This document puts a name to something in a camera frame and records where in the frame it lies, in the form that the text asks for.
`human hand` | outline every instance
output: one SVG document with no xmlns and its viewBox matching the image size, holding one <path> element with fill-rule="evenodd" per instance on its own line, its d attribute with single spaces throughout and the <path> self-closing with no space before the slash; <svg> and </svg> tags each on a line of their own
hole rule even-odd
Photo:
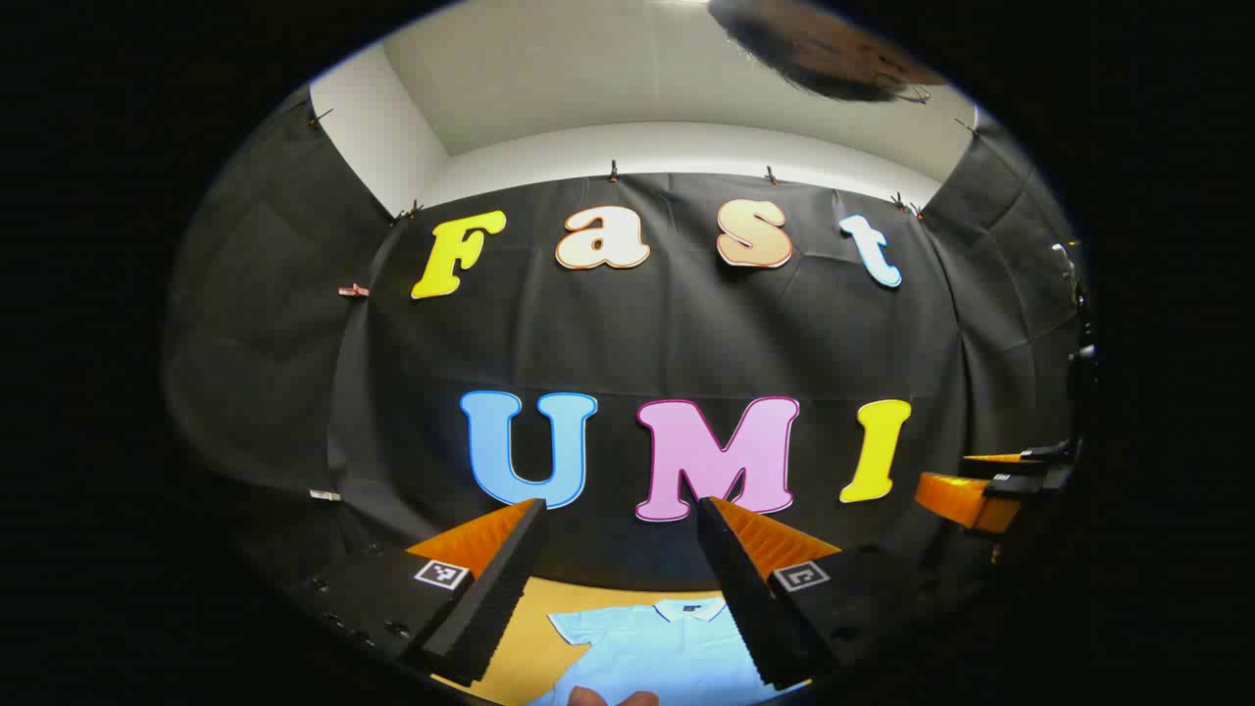
<svg viewBox="0 0 1255 706">
<path fill-rule="evenodd" d="M 571 690 L 571 696 L 566 700 L 566 706 L 609 706 L 600 693 L 591 688 L 577 686 Z M 658 706 L 658 695 L 649 691 L 638 691 L 628 697 L 619 706 Z"/>
</svg>

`light blue letter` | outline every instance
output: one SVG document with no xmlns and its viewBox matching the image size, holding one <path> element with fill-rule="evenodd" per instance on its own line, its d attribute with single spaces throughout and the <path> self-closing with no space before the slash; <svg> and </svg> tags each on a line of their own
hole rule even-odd
<svg viewBox="0 0 1255 706">
<path fill-rule="evenodd" d="M 871 223 L 867 222 L 867 218 L 862 216 L 848 216 L 841 218 L 840 224 L 841 229 L 853 236 L 855 246 L 858 247 L 858 256 L 863 258 L 863 266 L 867 267 L 867 273 L 885 286 L 897 286 L 902 283 L 902 272 L 897 271 L 897 267 L 894 265 L 886 262 L 885 253 L 880 250 L 881 246 L 887 245 L 885 241 L 885 233 L 872 228 Z"/>
<path fill-rule="evenodd" d="M 468 393 L 462 411 L 471 425 L 471 473 L 484 493 L 507 505 L 545 499 L 550 510 L 570 505 L 584 492 L 584 421 L 597 413 L 587 395 L 556 393 L 536 401 L 548 418 L 553 444 L 553 474 L 535 483 L 518 478 L 511 463 L 510 425 L 523 409 L 508 393 Z"/>
</svg>

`light blue shirt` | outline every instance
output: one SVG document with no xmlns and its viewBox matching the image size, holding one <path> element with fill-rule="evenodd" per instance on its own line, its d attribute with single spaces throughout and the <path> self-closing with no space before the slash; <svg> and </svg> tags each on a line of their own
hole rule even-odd
<svg viewBox="0 0 1255 706">
<path fill-rule="evenodd" d="M 783 693 L 758 677 L 723 598 L 666 599 L 548 618 L 562 640 L 592 648 L 530 706 L 566 706 L 576 686 L 596 691 L 607 703 L 653 691 L 660 706 L 742 706 Z"/>
</svg>

